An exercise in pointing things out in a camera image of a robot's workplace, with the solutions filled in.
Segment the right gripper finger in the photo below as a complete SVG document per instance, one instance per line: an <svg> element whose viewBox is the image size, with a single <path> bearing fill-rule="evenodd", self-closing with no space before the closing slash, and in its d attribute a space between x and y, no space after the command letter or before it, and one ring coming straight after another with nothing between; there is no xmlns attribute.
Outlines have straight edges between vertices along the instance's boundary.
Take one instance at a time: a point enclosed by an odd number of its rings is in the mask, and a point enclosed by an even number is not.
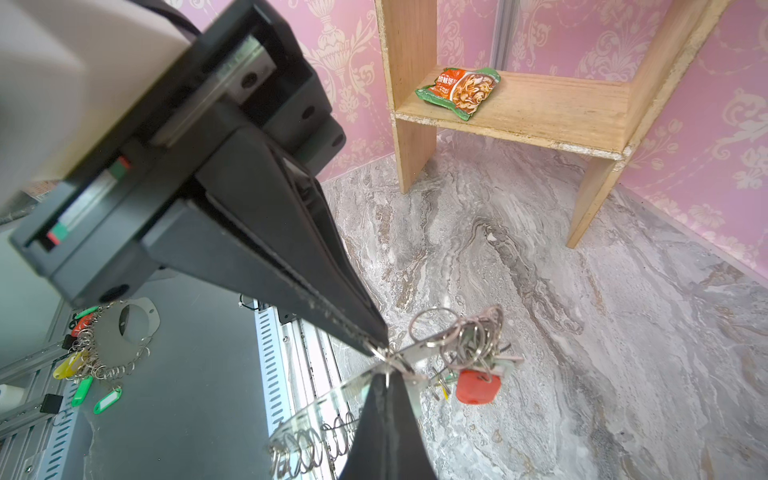
<svg viewBox="0 0 768 480"><path fill-rule="evenodd" d="M435 479L400 372L376 374L342 479Z"/></svg>

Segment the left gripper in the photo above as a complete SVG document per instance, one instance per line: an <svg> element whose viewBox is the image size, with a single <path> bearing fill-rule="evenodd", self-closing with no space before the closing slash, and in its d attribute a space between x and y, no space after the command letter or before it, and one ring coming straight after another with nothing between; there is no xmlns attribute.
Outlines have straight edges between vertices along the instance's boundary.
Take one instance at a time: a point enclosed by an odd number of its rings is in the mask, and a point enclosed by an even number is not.
<svg viewBox="0 0 768 480"><path fill-rule="evenodd" d="M370 356L388 327L317 181L345 142L317 74L265 1L235 1L199 31L12 245L74 306L171 268Z"/></svg>

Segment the spare keyring with coloured tags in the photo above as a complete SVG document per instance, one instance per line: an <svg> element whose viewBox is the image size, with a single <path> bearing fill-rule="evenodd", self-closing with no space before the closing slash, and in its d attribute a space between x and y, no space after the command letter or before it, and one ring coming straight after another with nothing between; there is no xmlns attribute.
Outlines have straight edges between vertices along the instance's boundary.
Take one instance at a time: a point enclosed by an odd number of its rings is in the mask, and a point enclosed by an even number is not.
<svg viewBox="0 0 768 480"><path fill-rule="evenodd" d="M85 403L96 384L104 384L107 393L93 407L93 413L100 415L121 399L121 380L150 357L150 344L161 324L159 311L142 297L87 308L74 321L71 345L53 378L73 384L72 409Z"/></svg>

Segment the orange green snack packet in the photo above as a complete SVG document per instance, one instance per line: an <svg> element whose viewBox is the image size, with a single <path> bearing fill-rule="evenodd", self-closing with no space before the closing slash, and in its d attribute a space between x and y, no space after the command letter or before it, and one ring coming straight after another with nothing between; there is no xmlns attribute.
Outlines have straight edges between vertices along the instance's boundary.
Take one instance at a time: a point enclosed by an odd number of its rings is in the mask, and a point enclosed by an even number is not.
<svg viewBox="0 0 768 480"><path fill-rule="evenodd" d="M492 68L445 68L433 84L416 89L415 94L420 100L469 121L501 81L501 75Z"/></svg>

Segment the wooden two-tier shelf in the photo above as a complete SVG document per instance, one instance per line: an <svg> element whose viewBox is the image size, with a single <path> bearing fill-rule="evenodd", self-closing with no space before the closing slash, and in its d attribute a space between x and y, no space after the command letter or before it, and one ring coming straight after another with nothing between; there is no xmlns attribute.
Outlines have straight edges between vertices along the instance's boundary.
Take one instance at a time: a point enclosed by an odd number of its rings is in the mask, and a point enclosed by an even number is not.
<svg viewBox="0 0 768 480"><path fill-rule="evenodd" d="M376 2L401 191L434 155L440 128L586 155L567 239L576 247L729 5L672 2L629 83L504 72L489 104L463 121L415 93L441 70L436 2Z"/></svg>

